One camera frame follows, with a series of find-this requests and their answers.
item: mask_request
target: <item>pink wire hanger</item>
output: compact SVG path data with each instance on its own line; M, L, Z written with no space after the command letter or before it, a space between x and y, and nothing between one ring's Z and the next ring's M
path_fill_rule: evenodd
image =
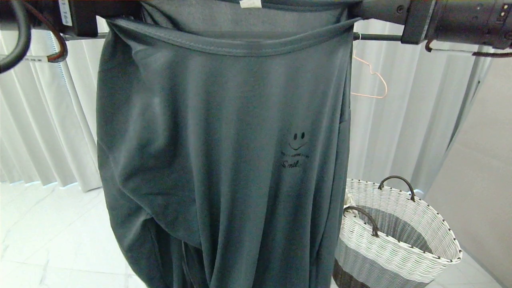
M388 94L388 85L386 84L386 81L384 80L384 78L381 76L381 74L380 74L380 73L378 73L378 72L373 72L372 65L371 65L370 63L368 63L368 62L364 61L363 59L361 59L361 58L357 57L357 56L355 55L355 51L356 51L356 49L355 49L355 45L354 45L354 53L352 54L352 58L356 59L357 61L362 62L363 64L368 65L368 67L370 68L370 74L371 74L371 75L377 75L377 76L379 76L380 81L384 84L384 89L385 89L385 91L384 91L384 95L383 95L383 96L374 96L374 95L367 95L367 94L359 94L359 93L354 93L354 92L351 92L350 94L352 94L352 95L357 95L357 96L363 96L363 97L378 98L378 99L381 99L381 98L386 97L386 95Z

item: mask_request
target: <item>basket handle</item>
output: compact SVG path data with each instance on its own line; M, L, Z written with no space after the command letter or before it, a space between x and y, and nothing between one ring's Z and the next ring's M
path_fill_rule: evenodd
M347 206L343 209L343 212L346 212L347 210L356 210L358 212L361 212L363 215L365 215L366 217L368 217L368 219L370 220L370 222L372 222L372 235L375 236L375 237L379 237L379 227L377 226L377 222L375 222L375 220L373 219L372 216L370 216L370 214L368 214L368 212L366 212L364 209L362 208L359 208L359 207L355 207L355 206Z
M416 202L416 199L415 199L416 195L414 195L414 188L413 188L413 186L409 183L409 181L407 181L407 179L403 178L402 176L392 175L392 176L388 176L388 177L384 178L384 180L382 180L380 182L380 185L379 185L378 189L382 190L384 188L384 182L388 181L389 179L393 179L393 178L400 179L400 180L404 181L407 184L407 186L409 187L409 190L411 191L411 200L413 202Z

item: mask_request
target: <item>beige wall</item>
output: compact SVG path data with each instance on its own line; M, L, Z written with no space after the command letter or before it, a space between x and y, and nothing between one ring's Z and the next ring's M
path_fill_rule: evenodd
M512 287L512 59L494 60L426 200Z

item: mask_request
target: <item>woven basket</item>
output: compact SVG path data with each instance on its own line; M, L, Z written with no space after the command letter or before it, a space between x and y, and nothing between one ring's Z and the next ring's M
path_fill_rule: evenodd
M403 180L409 193L385 187ZM446 221L411 184L389 176L380 184L347 179L359 217L344 213L333 278L341 288L425 287L449 265L460 262L462 250Z

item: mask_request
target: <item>white marble floor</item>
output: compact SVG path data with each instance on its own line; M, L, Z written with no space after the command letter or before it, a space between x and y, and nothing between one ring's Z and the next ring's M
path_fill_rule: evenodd
M2 183L0 221L2 288L145 288L117 246L101 189ZM428 287L500 286L466 255Z

